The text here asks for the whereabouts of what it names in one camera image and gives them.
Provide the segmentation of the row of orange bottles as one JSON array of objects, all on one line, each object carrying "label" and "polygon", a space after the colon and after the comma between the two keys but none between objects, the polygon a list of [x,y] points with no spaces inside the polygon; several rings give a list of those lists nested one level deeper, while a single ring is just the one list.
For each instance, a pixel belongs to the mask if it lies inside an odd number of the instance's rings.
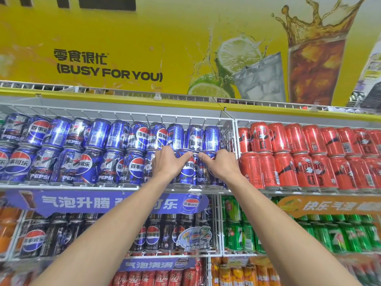
[{"label": "row of orange bottles", "polygon": [[0,199],[0,263],[11,255],[24,214],[24,210],[12,205],[6,198]]}]

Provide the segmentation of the person's right hand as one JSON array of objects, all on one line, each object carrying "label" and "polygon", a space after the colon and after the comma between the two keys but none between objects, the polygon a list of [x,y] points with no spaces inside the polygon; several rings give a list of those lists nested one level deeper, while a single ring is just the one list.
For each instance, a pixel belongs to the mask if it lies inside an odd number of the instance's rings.
[{"label": "person's right hand", "polygon": [[215,156],[215,169],[210,171],[229,187],[242,177],[236,155],[225,149],[217,151]]}]

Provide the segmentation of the orange shelf sign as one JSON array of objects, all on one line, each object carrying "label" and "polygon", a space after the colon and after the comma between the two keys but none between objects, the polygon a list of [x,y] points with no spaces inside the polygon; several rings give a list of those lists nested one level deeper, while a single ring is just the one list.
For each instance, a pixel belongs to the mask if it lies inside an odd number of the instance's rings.
[{"label": "orange shelf sign", "polygon": [[293,195],[277,206],[295,218],[304,215],[381,215],[381,196]]}]

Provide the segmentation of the row of red cola cans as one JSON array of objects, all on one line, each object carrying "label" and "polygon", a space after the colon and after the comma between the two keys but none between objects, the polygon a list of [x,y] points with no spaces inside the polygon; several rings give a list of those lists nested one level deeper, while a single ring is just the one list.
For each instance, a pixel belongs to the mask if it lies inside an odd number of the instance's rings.
[{"label": "row of red cola cans", "polygon": [[197,262],[183,270],[119,271],[108,286],[204,286],[205,266]]}]

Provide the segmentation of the stack of red cans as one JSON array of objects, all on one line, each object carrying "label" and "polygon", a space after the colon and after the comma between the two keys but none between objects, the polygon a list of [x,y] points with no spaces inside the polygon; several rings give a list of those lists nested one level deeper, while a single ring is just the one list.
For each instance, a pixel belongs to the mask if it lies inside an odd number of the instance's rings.
[{"label": "stack of red cans", "polygon": [[260,191],[381,194],[381,129],[238,120],[237,147]]}]

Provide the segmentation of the blue soda can round logo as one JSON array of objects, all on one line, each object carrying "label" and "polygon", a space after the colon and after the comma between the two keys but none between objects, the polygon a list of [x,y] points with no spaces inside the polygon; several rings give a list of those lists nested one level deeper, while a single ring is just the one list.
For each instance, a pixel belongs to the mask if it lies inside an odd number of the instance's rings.
[{"label": "blue soda can round logo", "polygon": [[172,183],[188,184],[196,186],[196,160],[194,153],[192,157],[184,164],[181,171],[172,180]]}]

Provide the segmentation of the row of black cans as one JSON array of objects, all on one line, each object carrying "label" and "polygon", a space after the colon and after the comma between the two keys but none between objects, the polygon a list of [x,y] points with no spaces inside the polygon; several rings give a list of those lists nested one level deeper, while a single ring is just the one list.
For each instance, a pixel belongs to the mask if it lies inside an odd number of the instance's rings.
[{"label": "row of black cans", "polygon": [[[49,217],[43,217],[34,213],[24,221],[16,251],[21,259],[57,256],[103,215],[53,213]],[[203,225],[211,227],[213,238],[210,249],[184,252],[176,246],[182,231]],[[203,255],[210,252],[214,254],[217,245],[211,213],[150,214],[126,256]]]}]

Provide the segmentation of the stack of blue cans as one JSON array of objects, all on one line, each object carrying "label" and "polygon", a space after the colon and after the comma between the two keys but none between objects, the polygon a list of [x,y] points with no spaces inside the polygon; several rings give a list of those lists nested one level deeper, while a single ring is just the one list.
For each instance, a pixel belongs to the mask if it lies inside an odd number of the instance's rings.
[{"label": "stack of blue cans", "polygon": [[155,153],[164,146],[176,157],[183,151],[195,155],[197,185],[173,184],[203,188],[198,153],[223,148],[222,128],[13,112],[0,118],[0,183],[138,187],[152,177]]}]

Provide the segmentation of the yellow advertising banner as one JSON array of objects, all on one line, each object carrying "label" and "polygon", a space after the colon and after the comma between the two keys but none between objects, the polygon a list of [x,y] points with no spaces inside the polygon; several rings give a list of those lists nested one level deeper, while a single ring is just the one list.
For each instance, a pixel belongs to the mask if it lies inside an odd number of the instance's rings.
[{"label": "yellow advertising banner", "polygon": [[0,80],[344,105],[379,9],[381,0],[0,0]]}]

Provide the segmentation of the person's left hand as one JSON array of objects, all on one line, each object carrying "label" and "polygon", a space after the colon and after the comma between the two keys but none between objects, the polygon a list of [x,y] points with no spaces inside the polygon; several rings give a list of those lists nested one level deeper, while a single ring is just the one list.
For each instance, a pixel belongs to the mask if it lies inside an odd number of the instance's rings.
[{"label": "person's left hand", "polygon": [[182,168],[179,168],[179,158],[175,156],[171,146],[164,146],[156,151],[153,159],[152,179],[166,187],[178,175]]}]

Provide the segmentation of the small purple shelf sign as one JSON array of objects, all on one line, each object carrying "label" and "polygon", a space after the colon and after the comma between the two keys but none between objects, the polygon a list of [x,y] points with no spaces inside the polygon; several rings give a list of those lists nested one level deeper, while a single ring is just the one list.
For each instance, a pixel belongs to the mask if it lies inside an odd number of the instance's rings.
[{"label": "small purple shelf sign", "polygon": [[195,265],[195,258],[134,258],[124,259],[117,272],[184,270],[194,268]]}]

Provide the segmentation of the person's right forearm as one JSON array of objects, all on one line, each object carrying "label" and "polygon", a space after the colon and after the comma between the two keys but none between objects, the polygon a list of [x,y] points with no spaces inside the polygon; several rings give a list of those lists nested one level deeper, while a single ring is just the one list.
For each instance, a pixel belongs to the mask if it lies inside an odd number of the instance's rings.
[{"label": "person's right forearm", "polygon": [[312,235],[240,173],[225,182],[285,286],[362,286]]}]

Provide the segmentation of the person's left forearm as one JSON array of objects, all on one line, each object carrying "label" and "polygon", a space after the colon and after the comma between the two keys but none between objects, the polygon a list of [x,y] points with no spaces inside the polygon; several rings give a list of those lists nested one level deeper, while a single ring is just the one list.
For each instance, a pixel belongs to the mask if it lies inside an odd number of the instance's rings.
[{"label": "person's left forearm", "polygon": [[107,286],[172,179],[155,173],[82,233],[30,286]]}]

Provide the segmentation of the large purple shelf sign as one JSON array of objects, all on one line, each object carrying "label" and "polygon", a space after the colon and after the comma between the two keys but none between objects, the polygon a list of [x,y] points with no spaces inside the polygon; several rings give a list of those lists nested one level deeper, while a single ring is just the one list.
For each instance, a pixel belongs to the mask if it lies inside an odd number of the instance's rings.
[{"label": "large purple shelf sign", "polygon": [[[98,190],[21,190],[5,193],[7,201],[22,210],[36,211],[42,216],[53,213],[106,213],[133,192]],[[212,212],[209,197],[200,192],[163,193],[151,214],[197,214]]]}]

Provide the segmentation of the row of green cans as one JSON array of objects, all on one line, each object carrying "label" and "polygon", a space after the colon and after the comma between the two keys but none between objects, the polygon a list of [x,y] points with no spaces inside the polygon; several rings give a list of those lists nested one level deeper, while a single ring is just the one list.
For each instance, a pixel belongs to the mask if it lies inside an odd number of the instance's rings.
[{"label": "row of green cans", "polygon": [[[222,242],[228,254],[266,251],[238,201],[233,196],[222,196]],[[381,252],[381,234],[372,215],[360,214],[306,214],[288,216],[312,237],[334,254]]]}]

